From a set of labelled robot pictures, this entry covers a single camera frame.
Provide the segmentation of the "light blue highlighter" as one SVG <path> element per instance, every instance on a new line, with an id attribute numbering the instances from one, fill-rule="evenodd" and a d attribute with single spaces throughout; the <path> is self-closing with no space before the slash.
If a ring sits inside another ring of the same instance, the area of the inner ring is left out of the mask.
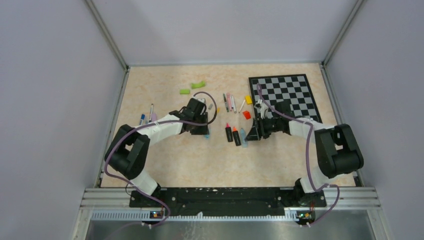
<path id="1" fill-rule="evenodd" d="M 247 148 L 248 147 L 248 142 L 246 141 L 247 134 L 246 134 L 245 130 L 243 128 L 241 128 L 240 131 L 239 131 L 239 133 L 240 133 L 241 146 L 243 148 Z"/>

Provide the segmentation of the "orange black highlighter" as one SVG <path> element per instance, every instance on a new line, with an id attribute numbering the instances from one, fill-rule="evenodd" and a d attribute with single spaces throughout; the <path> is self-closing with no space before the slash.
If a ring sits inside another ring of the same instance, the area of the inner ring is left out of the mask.
<path id="1" fill-rule="evenodd" d="M 233 140 L 234 140 L 235 145 L 237 147 L 241 146 L 242 143 L 241 143 L 241 139 L 240 139 L 240 134 L 239 134 L 239 131 L 237 130 L 237 128 L 235 126 L 232 129 L 232 136 L 233 136 Z"/>

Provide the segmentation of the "pink black highlighter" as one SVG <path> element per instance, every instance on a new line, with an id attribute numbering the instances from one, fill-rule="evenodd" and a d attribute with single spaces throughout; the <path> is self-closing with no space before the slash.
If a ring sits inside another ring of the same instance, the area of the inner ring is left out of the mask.
<path id="1" fill-rule="evenodd" d="M 226 133 L 227 141 L 228 141 L 229 143 L 233 142 L 233 141 L 234 141 L 234 139 L 233 139 L 233 134 L 232 134 L 232 128 L 231 128 L 231 126 L 229 125 L 229 123 L 226 123 L 226 126 L 225 126 L 225 133 Z"/>

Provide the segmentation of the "green thin pen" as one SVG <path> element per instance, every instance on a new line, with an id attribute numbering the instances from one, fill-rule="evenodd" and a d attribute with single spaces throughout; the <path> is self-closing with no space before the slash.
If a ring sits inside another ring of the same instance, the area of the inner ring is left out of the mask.
<path id="1" fill-rule="evenodd" d="M 229 110 L 229 105 L 228 105 L 228 101 L 227 101 L 227 96 L 226 96 L 225 93 L 223 93 L 222 95 L 223 95 L 223 101 L 224 101 L 225 109 L 226 109 L 226 112 L 228 113 L 228 112 L 230 112 L 230 110 Z"/>

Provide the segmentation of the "pink translucent pen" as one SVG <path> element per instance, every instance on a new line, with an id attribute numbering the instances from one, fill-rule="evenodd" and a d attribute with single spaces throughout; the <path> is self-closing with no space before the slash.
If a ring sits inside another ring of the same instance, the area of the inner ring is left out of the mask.
<path id="1" fill-rule="evenodd" d="M 232 112 L 233 111 L 233 105 L 232 105 L 232 100 L 231 100 L 231 94 L 229 92 L 226 93 L 226 98 L 227 98 L 228 110 L 230 112 Z"/>

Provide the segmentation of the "grey cap white marker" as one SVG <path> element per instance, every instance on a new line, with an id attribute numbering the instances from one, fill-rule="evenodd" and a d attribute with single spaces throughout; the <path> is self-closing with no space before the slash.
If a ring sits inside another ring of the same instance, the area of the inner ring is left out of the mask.
<path id="1" fill-rule="evenodd" d="M 231 95 L 230 99 L 231 99 L 232 110 L 236 114 L 237 113 L 237 106 L 236 106 L 235 98 L 234 98 L 233 95 Z"/>

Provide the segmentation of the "pink pastel highlighter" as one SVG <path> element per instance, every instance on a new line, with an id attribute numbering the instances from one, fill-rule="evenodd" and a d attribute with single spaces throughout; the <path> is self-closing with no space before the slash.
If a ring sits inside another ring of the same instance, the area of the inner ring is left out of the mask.
<path id="1" fill-rule="evenodd" d="M 153 113 L 152 116 L 151 116 L 151 121 L 152 122 L 155 122 L 157 120 L 158 120 L 157 114 L 156 113 Z"/>

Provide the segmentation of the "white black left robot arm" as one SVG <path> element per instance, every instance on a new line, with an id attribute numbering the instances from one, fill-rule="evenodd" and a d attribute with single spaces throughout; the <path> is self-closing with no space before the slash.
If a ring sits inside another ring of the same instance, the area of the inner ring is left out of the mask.
<path id="1" fill-rule="evenodd" d="M 165 117 L 146 125 L 122 125 L 115 134 L 104 160 L 130 183 L 142 191 L 141 200 L 149 207 L 160 202 L 160 185 L 145 169 L 149 147 L 160 141 L 189 132 L 208 133 L 206 100 L 191 97 L 187 106 L 169 112 Z"/>

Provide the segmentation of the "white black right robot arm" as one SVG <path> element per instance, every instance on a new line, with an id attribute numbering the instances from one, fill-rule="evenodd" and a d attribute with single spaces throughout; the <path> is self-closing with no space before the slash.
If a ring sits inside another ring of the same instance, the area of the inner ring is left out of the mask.
<path id="1" fill-rule="evenodd" d="M 267 139 L 272 133 L 282 132 L 306 140 L 305 177 L 295 181 L 290 200 L 307 206 L 314 202 L 324 187 L 332 185 L 341 175 L 347 175 L 364 166 L 364 158 L 352 128 L 348 124 L 328 125 L 312 118 L 296 117 L 287 101 L 274 107 L 258 100 L 255 105 L 257 117 L 246 141 Z"/>

